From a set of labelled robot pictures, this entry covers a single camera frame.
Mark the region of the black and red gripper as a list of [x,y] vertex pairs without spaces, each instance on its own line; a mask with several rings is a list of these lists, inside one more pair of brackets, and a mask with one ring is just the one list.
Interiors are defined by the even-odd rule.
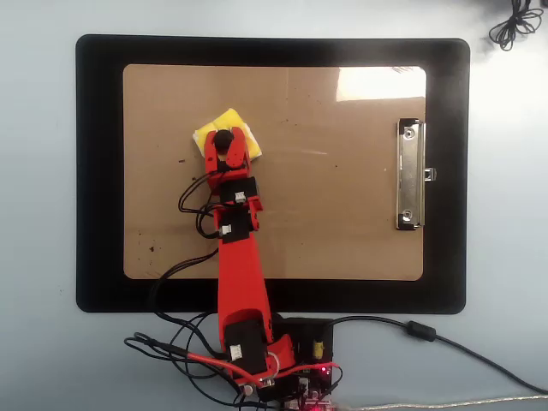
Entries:
[[260,202],[257,181],[248,166],[249,157],[246,135],[241,128],[231,129],[233,140],[230,142],[225,162],[229,166],[217,169],[217,148],[215,137],[217,130],[210,131],[205,139],[205,171],[211,195],[218,197],[224,204],[243,204]]

